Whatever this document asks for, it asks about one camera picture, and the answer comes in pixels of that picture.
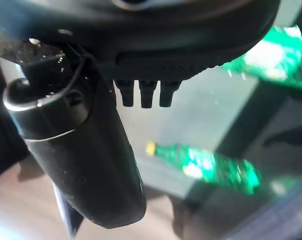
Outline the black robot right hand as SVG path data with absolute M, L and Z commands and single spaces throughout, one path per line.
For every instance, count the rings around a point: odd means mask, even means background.
M 169 107 L 180 84 L 255 46 L 278 0 L 0 0 L 0 58 L 20 66 L 3 104 L 64 198 L 106 229 L 147 202 L 114 88 Z

